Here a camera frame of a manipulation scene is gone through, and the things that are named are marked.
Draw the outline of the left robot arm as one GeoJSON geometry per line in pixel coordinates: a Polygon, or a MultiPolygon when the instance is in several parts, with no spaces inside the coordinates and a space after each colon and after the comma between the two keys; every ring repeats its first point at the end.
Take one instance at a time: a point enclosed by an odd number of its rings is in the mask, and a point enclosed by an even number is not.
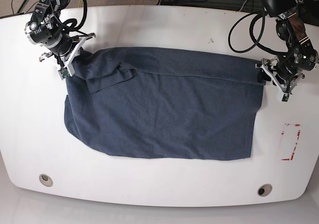
{"type": "Polygon", "coordinates": [[[272,81],[286,102],[303,71],[313,70],[319,62],[318,53],[306,34],[305,25],[296,11],[295,0],[261,0],[269,17],[276,18],[276,33],[286,43],[287,52],[277,52],[261,44],[257,46],[275,57],[262,59],[259,78],[272,81]]]}

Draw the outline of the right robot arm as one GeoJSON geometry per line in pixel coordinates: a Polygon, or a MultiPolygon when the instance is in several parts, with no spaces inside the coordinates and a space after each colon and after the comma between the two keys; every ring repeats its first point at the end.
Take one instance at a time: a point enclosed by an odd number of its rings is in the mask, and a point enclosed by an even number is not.
{"type": "Polygon", "coordinates": [[[82,1],[84,7],[81,21],[70,18],[62,22],[61,11],[69,5],[70,0],[39,0],[24,29],[32,44],[44,46],[49,50],[39,57],[40,62],[51,56],[55,57],[62,78],[74,75],[74,58],[81,54],[80,50],[86,40],[96,37],[95,33],[80,30],[88,12],[87,0],[82,1]]]}

